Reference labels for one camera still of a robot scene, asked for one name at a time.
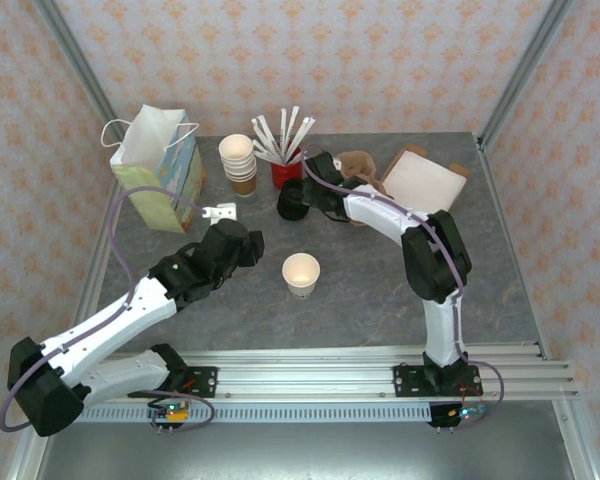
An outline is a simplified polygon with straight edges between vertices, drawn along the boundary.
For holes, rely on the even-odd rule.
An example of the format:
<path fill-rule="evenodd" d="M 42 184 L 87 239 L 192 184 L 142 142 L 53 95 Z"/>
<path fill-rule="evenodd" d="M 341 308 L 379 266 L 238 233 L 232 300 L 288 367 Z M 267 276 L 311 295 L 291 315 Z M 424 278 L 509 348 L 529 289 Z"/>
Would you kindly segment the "printed paper gift bag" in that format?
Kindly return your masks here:
<path fill-rule="evenodd" d="M 184 109 L 160 109 L 143 105 L 126 126 L 120 142 L 103 143 L 115 148 L 110 167 L 126 190 L 143 190 L 130 201 L 145 225 L 158 231 L 184 233 L 194 211 L 179 198 L 196 203 L 206 173 L 195 132 L 197 123 Z"/>

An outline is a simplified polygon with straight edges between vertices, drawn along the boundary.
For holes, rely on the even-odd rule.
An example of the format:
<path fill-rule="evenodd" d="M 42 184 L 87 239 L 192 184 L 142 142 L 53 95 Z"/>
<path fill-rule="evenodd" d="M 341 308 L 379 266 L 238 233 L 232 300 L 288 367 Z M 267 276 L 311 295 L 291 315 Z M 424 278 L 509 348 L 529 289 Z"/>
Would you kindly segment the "small circuit board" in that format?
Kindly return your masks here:
<path fill-rule="evenodd" d="M 187 401 L 150 402 L 150 418 L 156 422 L 183 423 L 189 418 L 189 403 Z"/>
<path fill-rule="evenodd" d="M 448 412 L 448 417 L 460 420 L 469 420 L 483 417 L 488 411 L 486 405 L 460 406 Z"/>

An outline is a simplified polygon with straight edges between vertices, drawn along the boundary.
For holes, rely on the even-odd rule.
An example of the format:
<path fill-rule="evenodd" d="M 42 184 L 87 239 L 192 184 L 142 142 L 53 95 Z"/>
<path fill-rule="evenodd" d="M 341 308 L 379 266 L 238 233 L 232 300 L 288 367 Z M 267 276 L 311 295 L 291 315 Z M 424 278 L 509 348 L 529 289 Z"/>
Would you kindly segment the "brown pulp cup carrier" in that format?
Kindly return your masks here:
<path fill-rule="evenodd" d="M 349 180 L 352 193 L 345 201 L 345 210 L 351 222 L 356 226 L 369 226 L 378 229 L 385 224 L 385 204 L 382 186 L 375 180 L 356 175 Z"/>
<path fill-rule="evenodd" d="M 342 152 L 337 158 L 341 164 L 341 174 L 345 179 L 353 176 L 374 178 L 376 175 L 376 164 L 372 156 L 366 151 Z"/>

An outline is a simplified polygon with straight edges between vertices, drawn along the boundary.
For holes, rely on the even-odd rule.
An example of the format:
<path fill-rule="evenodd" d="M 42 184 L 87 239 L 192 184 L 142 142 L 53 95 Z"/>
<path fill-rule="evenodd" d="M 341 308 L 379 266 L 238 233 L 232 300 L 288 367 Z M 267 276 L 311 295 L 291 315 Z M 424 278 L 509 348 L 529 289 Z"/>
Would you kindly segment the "grey metal sheet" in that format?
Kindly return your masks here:
<path fill-rule="evenodd" d="M 174 435 L 82 424 L 54 436 L 38 480 L 574 480 L 554 427 L 494 423 L 219 424 Z"/>

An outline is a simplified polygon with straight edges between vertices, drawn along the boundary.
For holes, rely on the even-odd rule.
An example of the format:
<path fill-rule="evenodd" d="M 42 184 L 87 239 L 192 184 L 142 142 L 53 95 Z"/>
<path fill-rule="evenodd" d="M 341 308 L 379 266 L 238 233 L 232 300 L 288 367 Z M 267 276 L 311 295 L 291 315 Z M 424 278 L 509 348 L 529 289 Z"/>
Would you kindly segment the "aluminium frame post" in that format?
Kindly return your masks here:
<path fill-rule="evenodd" d="M 561 27 L 573 2 L 574 0 L 551 0 L 547 12 L 524 50 L 482 132 L 476 137 L 477 146 L 481 152 L 485 152 L 495 142 L 497 134 L 514 109 L 519 96 Z"/>
<path fill-rule="evenodd" d="M 32 2 L 55 37 L 59 48 L 82 84 L 97 113 L 105 122 L 117 118 L 118 115 L 56 0 L 32 0 Z"/>

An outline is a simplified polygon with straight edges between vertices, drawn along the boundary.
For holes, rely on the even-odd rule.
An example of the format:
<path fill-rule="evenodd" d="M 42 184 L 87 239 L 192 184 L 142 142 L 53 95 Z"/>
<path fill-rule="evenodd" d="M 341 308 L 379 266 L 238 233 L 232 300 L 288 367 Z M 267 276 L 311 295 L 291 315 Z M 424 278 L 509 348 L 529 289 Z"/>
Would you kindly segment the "red straw holder cup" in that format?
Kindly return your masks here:
<path fill-rule="evenodd" d="M 270 164 L 270 166 L 272 183 L 278 190 L 281 190 L 283 185 L 290 179 L 303 178 L 303 167 L 301 162 L 289 166 L 289 163 L 284 164 L 280 157 L 280 165 Z"/>

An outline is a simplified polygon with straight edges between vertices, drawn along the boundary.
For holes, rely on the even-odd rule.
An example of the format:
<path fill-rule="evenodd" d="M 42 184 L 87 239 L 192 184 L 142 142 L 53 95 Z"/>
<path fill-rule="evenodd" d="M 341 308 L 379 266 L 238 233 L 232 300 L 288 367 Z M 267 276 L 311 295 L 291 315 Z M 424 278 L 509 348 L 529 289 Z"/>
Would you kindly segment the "white paper coffee cup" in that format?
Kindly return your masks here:
<path fill-rule="evenodd" d="M 313 292 L 321 273 L 320 264 L 308 253 L 295 253 L 282 265 L 283 279 L 297 298 L 307 298 Z"/>

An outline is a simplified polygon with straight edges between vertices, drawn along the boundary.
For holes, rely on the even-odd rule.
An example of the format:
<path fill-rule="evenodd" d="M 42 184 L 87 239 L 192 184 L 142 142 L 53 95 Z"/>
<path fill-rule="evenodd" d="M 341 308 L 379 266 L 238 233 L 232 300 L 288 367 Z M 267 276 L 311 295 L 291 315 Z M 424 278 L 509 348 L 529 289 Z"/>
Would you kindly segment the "black plastic cup lid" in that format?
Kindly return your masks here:
<path fill-rule="evenodd" d="M 303 184 L 299 178 L 287 180 L 277 201 L 278 214 L 288 221 L 299 221 L 306 217 L 309 207 L 303 203 Z"/>

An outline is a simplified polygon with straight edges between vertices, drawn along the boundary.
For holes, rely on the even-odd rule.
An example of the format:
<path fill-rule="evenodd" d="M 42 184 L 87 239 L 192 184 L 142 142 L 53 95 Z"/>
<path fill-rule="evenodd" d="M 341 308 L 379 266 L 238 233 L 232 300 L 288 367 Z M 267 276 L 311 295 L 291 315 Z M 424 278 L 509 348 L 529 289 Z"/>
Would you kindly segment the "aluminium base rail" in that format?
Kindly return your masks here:
<path fill-rule="evenodd" d="M 573 367 L 541 356 L 538 345 L 482 345 L 478 368 L 484 400 L 554 400 L 578 395 Z M 183 352 L 188 366 L 218 368 L 214 399 L 233 402 L 380 402 L 394 398 L 451 401 L 460 397 L 397 397 L 393 367 L 424 365 L 418 347 L 357 347 Z M 135 357 L 115 354 L 109 361 Z"/>

